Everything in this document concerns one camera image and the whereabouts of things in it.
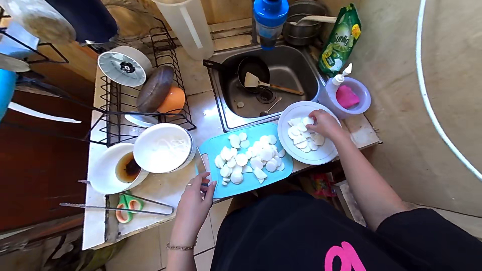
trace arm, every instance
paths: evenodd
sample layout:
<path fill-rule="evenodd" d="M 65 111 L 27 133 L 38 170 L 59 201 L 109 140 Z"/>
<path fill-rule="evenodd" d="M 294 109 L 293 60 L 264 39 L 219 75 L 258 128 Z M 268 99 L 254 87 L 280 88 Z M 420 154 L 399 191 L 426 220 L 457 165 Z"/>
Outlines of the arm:
<path fill-rule="evenodd" d="M 193 246 L 202 224 L 208 216 L 213 205 L 214 188 L 216 181 L 208 188 L 201 186 L 206 181 L 209 172 L 201 173 L 189 181 L 177 206 L 173 232 L 170 245 L 189 247 Z M 204 200 L 201 190 L 207 190 Z M 167 271 L 195 271 L 194 250 L 169 249 L 167 252 Z"/>
<path fill-rule="evenodd" d="M 307 125 L 307 128 L 335 144 L 347 182 L 369 228 L 376 230 L 385 218 L 408 210 L 397 193 L 351 141 L 350 135 L 329 113 L 316 110 L 309 116 L 316 119 L 317 123 Z"/>

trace stainless steel sink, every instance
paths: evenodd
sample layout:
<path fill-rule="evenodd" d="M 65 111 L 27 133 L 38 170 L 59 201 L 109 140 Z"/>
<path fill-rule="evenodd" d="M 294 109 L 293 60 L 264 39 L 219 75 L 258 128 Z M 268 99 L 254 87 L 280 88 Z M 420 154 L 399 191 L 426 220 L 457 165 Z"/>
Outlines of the stainless steel sink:
<path fill-rule="evenodd" d="M 268 66 L 271 84 L 303 91 L 303 96 L 266 88 L 260 94 L 243 88 L 232 71 L 208 69 L 213 84 L 216 102 L 225 131 L 238 129 L 263 122 L 274 121 L 290 104 L 298 101 L 317 101 L 320 89 L 325 82 L 319 74 L 315 60 L 307 48 L 297 49 L 287 45 L 277 45 L 273 50 L 262 50 L 260 46 L 243 47 L 215 54 L 210 59 L 231 67 L 246 56 L 261 58 Z M 260 117 L 259 113 L 281 101 L 271 109 L 270 114 Z"/>

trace hand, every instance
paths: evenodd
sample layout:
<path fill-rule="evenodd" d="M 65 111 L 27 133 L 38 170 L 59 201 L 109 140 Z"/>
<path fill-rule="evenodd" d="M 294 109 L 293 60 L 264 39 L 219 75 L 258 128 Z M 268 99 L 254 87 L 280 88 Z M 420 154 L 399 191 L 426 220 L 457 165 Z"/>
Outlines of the hand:
<path fill-rule="evenodd" d="M 209 187 L 201 186 L 201 183 L 209 182 L 205 179 L 210 172 L 204 172 L 189 181 L 177 206 L 171 245 L 192 246 L 201 229 L 209 209 L 213 205 L 214 188 L 217 181 L 213 181 Z"/>
<path fill-rule="evenodd" d="M 306 128 L 321 134 L 324 137 L 333 139 L 346 134 L 336 119 L 325 110 L 319 109 L 311 112 L 309 117 L 315 120 L 315 125 L 307 124 Z"/>

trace green package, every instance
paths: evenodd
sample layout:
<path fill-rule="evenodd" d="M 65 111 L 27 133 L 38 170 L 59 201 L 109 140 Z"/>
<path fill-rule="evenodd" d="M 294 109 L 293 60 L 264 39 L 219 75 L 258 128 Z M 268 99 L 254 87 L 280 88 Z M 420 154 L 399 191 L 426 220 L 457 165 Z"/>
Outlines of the green package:
<path fill-rule="evenodd" d="M 338 14 L 330 38 L 318 60 L 320 69 L 330 77 L 335 76 L 347 61 L 361 33 L 362 24 L 355 5 L 351 3 Z"/>

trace bracelet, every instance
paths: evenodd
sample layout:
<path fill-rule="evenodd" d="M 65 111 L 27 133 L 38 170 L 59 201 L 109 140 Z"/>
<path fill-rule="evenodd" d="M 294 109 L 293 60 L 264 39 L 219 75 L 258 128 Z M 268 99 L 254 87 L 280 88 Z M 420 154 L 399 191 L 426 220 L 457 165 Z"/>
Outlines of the bracelet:
<path fill-rule="evenodd" d="M 179 245 L 171 245 L 171 242 L 167 243 L 166 248 L 172 250 L 193 250 L 198 242 L 198 237 L 194 240 L 194 245 L 192 246 L 179 246 Z"/>

